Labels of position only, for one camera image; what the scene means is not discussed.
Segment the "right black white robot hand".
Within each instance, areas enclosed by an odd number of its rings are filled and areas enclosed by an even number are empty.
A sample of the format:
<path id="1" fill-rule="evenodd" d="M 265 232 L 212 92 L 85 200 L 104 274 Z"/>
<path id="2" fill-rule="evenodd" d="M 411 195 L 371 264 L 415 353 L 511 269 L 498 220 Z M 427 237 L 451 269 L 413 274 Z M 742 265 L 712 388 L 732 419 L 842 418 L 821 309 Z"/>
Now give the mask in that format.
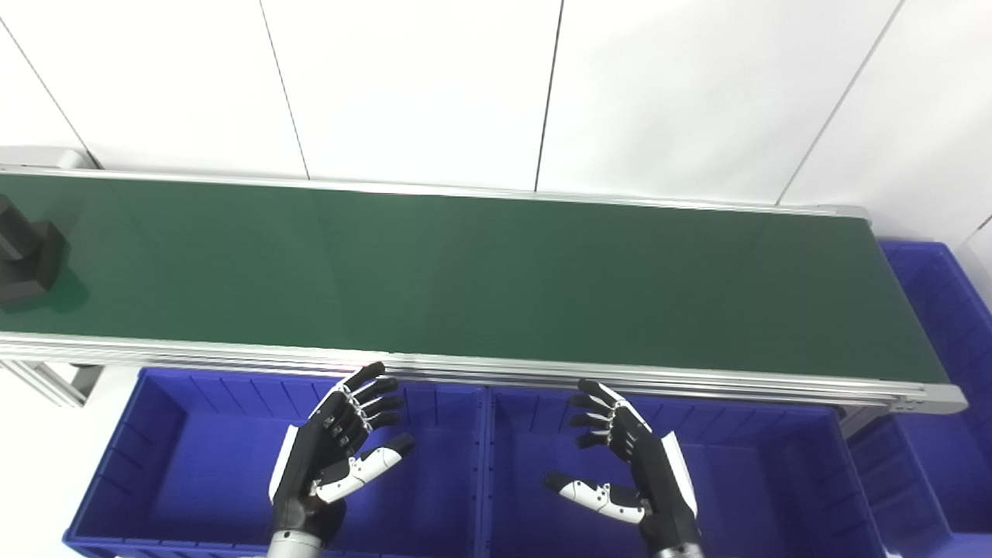
<path id="1" fill-rule="evenodd" d="M 581 413 L 580 449 L 603 446 L 630 467 L 633 487 L 598 484 L 551 470 L 543 485 L 562 498 L 618 522 L 635 524 L 649 557 L 702 557 L 698 500 L 677 434 L 657 436 L 622 395 L 592 379 L 578 379 L 568 403 Z"/>

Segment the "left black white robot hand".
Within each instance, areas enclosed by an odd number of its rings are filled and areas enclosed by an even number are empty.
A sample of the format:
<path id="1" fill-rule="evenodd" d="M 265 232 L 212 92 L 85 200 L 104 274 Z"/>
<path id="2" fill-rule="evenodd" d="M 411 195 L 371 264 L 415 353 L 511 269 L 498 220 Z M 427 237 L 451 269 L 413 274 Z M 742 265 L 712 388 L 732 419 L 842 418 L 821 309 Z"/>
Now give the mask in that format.
<path id="1" fill-rule="evenodd" d="M 398 388 L 385 364 L 370 363 L 330 388 L 304 424 L 287 428 L 270 478 L 270 544 L 323 551 L 343 525 L 345 498 L 412 451 L 408 433 L 363 449 L 374 431 L 399 423 L 405 400 Z"/>

